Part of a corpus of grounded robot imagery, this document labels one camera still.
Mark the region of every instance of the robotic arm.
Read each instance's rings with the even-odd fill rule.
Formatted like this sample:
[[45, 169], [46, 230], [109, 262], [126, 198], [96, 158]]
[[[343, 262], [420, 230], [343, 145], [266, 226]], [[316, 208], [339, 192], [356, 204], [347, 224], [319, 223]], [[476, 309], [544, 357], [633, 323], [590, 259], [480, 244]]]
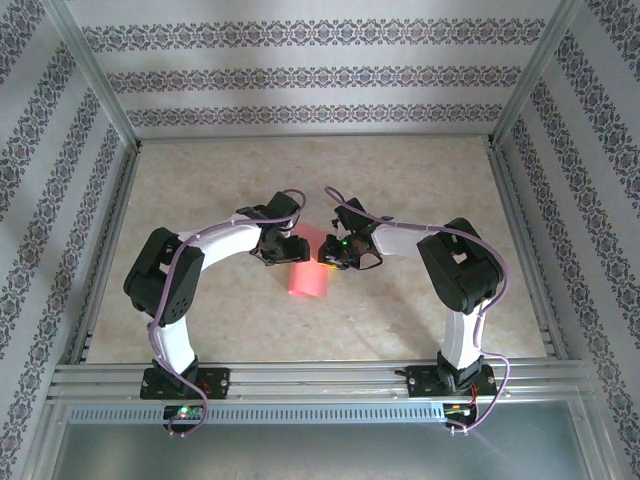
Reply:
[[[165, 288], [166, 266], [171, 264], [180, 245], [195, 235], [195, 241], [177, 259], [158, 328], [151, 331], [156, 355], [170, 369], [192, 383], [195, 380], [198, 360], [189, 341], [186, 313], [193, 302], [200, 272], [240, 252], [249, 252], [267, 266], [309, 260], [307, 240], [290, 235], [297, 219], [273, 223], [299, 214], [300, 210], [295, 200], [278, 192], [266, 206], [242, 208], [220, 228], [201, 237], [197, 232], [176, 234], [166, 228], [158, 228], [151, 234], [127, 275], [124, 291], [137, 310], [152, 317], [157, 315]], [[156, 361], [154, 366], [167, 381], [184, 391], [175, 375]]]
[[[445, 338], [437, 359], [438, 377], [452, 394], [467, 390], [481, 371], [482, 322], [478, 322], [478, 316], [504, 277], [500, 264], [485, 248], [460, 235], [381, 224], [356, 211], [366, 215], [356, 198], [335, 209], [338, 218], [333, 225], [338, 232], [327, 235], [319, 261], [341, 270], [368, 270], [381, 265], [386, 255], [421, 259], [447, 307]], [[480, 240], [464, 218], [451, 221], [444, 228], [448, 229]]]

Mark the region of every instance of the white wall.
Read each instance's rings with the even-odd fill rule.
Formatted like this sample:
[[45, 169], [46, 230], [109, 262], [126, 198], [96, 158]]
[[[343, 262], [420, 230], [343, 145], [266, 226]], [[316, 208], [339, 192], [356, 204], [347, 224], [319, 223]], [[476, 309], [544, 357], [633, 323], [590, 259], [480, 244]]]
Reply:
[[0, 0], [0, 478], [86, 301], [124, 146], [38, 2]]
[[142, 138], [491, 132], [558, 0], [69, 2]]
[[503, 145], [624, 478], [640, 478], [639, 31], [637, 2], [585, 2]]

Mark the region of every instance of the glass panel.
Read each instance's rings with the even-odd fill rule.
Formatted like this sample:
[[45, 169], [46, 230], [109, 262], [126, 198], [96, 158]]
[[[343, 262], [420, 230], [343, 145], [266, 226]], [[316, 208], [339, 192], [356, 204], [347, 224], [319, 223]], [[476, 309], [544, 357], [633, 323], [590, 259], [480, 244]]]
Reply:
[[185, 440], [159, 426], [70, 425], [55, 478], [589, 478], [564, 403], [500, 405], [468, 437], [440, 424], [207, 425]]

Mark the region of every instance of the metal bar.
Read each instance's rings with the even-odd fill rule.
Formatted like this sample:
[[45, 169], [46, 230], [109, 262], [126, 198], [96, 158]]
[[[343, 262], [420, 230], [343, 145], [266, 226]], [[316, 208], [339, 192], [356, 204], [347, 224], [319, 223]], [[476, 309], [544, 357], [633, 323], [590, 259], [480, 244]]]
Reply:
[[582, 0], [561, 0], [558, 4], [533, 51], [533, 55], [529, 58], [527, 66], [524, 68], [522, 75], [520, 75], [513, 93], [500, 113], [496, 128], [491, 135], [494, 146], [500, 145], [509, 130], [511, 130], [522, 107], [527, 102], [529, 94], [538, 82], [545, 66], [583, 3]]
[[36, 428], [36, 433], [33, 437], [33, 442], [31, 443], [31, 447], [29, 448], [29, 455], [27, 456], [27, 462], [25, 464], [24, 470], [22, 472], [23, 480], [32, 480], [35, 474], [36, 465], [40, 461], [40, 452], [43, 451], [45, 441], [47, 440], [47, 430], [51, 425], [51, 418], [54, 410], [53, 405], [45, 405], [40, 413], [40, 417], [38, 419], [38, 427]]
[[229, 135], [217, 137], [162, 137], [162, 138], [142, 138], [145, 145], [162, 145], [167, 143], [211, 143], [211, 142], [246, 142], [253, 141], [269, 141], [269, 140], [304, 140], [331, 137], [339, 141], [347, 137], [424, 137], [424, 138], [478, 138], [479, 133], [420, 133], [420, 132], [304, 132], [304, 133], [274, 133], [261, 135]]
[[[496, 378], [504, 367], [495, 364]], [[299, 362], [207, 364], [231, 370], [229, 397], [225, 403], [331, 403], [331, 402], [408, 402], [405, 379], [397, 375], [407, 365], [434, 362]], [[139, 403], [140, 384], [148, 365], [59, 366], [54, 372], [48, 402]], [[591, 388], [582, 362], [540, 359], [514, 359], [509, 397], [501, 401], [536, 401], [545, 398], [570, 399], [590, 394]], [[459, 402], [460, 397], [434, 397]], [[482, 402], [490, 398], [481, 398]]]
[[102, 231], [106, 233], [102, 254], [97, 259], [96, 282], [89, 292], [89, 301], [86, 314], [80, 321], [78, 335], [76, 337], [73, 350], [71, 352], [69, 362], [80, 363], [82, 352], [86, 343], [87, 334], [95, 327], [102, 304], [104, 290], [107, 287], [107, 279], [113, 256], [115, 255], [116, 245], [120, 237], [120, 230], [124, 223], [124, 216], [131, 196], [133, 181], [136, 176], [138, 164], [140, 160], [141, 149], [130, 148], [129, 157], [122, 160], [122, 171], [119, 172], [121, 181], [114, 186], [112, 197], [109, 201], [109, 209], [114, 208], [112, 216], [107, 216], [102, 225]]
[[544, 286], [542, 272], [540, 271], [540, 266], [538, 265], [531, 239], [529, 238], [523, 212], [517, 204], [516, 192], [506, 171], [505, 159], [499, 148], [494, 149], [488, 144], [485, 144], [485, 146], [487, 147], [487, 156], [489, 157], [489, 164], [491, 165], [498, 194], [500, 195], [507, 217], [507, 223], [511, 230], [511, 236], [515, 243], [516, 251], [518, 252], [525, 282], [531, 295], [534, 312], [538, 318], [538, 322], [544, 324], [549, 329], [549, 336], [553, 342], [553, 348], [557, 358], [560, 360], [567, 359], [569, 355], [567, 354], [560, 328], [558, 327], [556, 317], [551, 308], [551, 301]]
[[53, 407], [51, 417], [47, 423], [47, 431], [31, 478], [53, 478], [53, 471], [64, 433], [67, 429], [69, 416], [69, 407], [64, 402], [58, 401]]
[[42, 4], [125, 144], [137, 148], [139, 139], [133, 125], [65, 0], [44, 0]]
[[[584, 362], [582, 360], [563, 360], [561, 362], [548, 358], [548, 357], [531, 357], [531, 358], [510, 358], [509, 362], [514, 367], [514, 372], [522, 367], [542, 367], [551, 369], [565, 369], [565, 368], [583, 368]], [[493, 368], [502, 366], [500, 360], [488, 359], [486, 360], [488, 365]], [[373, 360], [373, 361], [342, 361], [342, 360], [314, 360], [314, 361], [300, 361], [300, 362], [224, 362], [215, 363], [207, 362], [201, 363], [202, 367], [215, 368], [226, 367], [235, 372], [241, 370], [250, 371], [267, 371], [267, 370], [336, 370], [344, 371], [345, 369], [353, 369], [357, 371], [363, 371], [366, 369], [392, 369], [403, 368], [407, 365], [436, 365], [435, 360], [416, 360], [416, 359], [399, 359], [399, 360]], [[58, 365], [56, 366], [55, 373], [59, 372], [88, 372], [88, 371], [101, 371], [101, 372], [122, 372], [126, 370], [139, 370], [142, 372], [145, 368], [148, 368], [150, 364], [146, 363], [84, 363], [82, 365]]]

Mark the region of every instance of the floral pattern stripe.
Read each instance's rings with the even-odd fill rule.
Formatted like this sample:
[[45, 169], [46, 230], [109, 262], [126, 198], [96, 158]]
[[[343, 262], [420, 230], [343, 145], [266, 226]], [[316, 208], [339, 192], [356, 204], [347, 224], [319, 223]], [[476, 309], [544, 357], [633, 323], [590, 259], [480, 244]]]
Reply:
[[609, 162], [627, 198], [631, 200], [631, 206], [638, 210], [637, 218], [640, 219], [638, 146], [572, 33], [564, 36], [555, 55], [603, 150], [609, 155]]
[[91, 89], [85, 93], [76, 112], [66, 140], [58, 153], [53, 169], [45, 183], [42, 196], [27, 226], [23, 243], [18, 247], [13, 269], [9, 271], [0, 294], [0, 360], [11, 341], [11, 331], [22, 312], [25, 296], [36, 276], [53, 225], [60, 211], [75, 167], [98, 115], [100, 102]]
[[108, 75], [118, 93], [267, 88], [513, 87], [520, 67], [309, 67], [122, 72]]
[[11, 199], [20, 186], [25, 167], [31, 163], [45, 127], [65, 90], [75, 61], [64, 43], [56, 49], [53, 58], [38, 81], [33, 95], [27, 102], [24, 115], [18, 120], [0, 156], [0, 222], [9, 210]]
[[[573, 244], [569, 239], [567, 227], [560, 215], [558, 205], [546, 179], [538, 152], [522, 117], [518, 118], [511, 131], [515, 140], [520, 159], [529, 177], [529, 182], [542, 219], [547, 229], [549, 239], [555, 250], [558, 265], [562, 270], [562, 277], [567, 285], [569, 297], [573, 303], [576, 318], [582, 327], [587, 348], [591, 353], [591, 361], [596, 366], [598, 378], [602, 382], [607, 396], [608, 406], [613, 413], [613, 420], [618, 425], [618, 434], [625, 444], [625, 453], [630, 457], [630, 464], [634, 474], [640, 477], [640, 425], [638, 412], [634, 408], [633, 400], [626, 391], [626, 384], [620, 378], [620, 366], [615, 360], [609, 338], [604, 334], [602, 320], [591, 298], [589, 286], [585, 281], [580, 263], [576, 259]], [[513, 173], [507, 162], [507, 169]], [[520, 208], [524, 212], [523, 204], [518, 195]]]
[[630, 0], [588, 0], [589, 8], [609, 34], [633, 76], [640, 82], [640, 13]]
[[33, 413], [34, 404], [40, 387], [43, 384], [47, 362], [54, 347], [54, 340], [58, 333], [60, 321], [64, 318], [64, 311], [72, 282], [80, 264], [80, 259], [89, 239], [89, 233], [98, 209], [100, 197], [113, 164], [115, 152], [119, 145], [116, 129], [111, 125], [105, 134], [100, 153], [96, 158], [93, 171], [82, 195], [80, 207], [76, 213], [73, 228], [69, 233], [65, 250], [55, 273], [51, 285], [51, 293], [42, 311], [42, 318], [36, 329], [33, 343], [29, 348], [28, 360], [18, 381], [18, 389], [13, 397], [8, 412], [6, 412], [0, 439], [0, 479], [15, 478], [12, 471], [13, 461], [23, 442], [23, 434], [27, 431], [27, 420]]
[[609, 223], [607, 212], [598, 199], [589, 172], [582, 163], [569, 129], [544, 81], [536, 85], [531, 92], [531, 99], [558, 155], [569, 189], [573, 192], [573, 198], [600, 257], [600, 264], [611, 283], [611, 291], [616, 294], [622, 318], [636, 340], [636, 348], [640, 349], [640, 288], [636, 284], [636, 276], [631, 273], [629, 260], [618, 246], [618, 237]]
[[134, 127], [279, 123], [493, 122], [502, 105], [302, 105], [129, 110]]
[[39, 0], [14, 0], [0, 20], [0, 85], [11, 73], [22, 49], [44, 18]]
[[543, 19], [357, 19], [84, 27], [94, 52], [326, 45], [532, 45]]

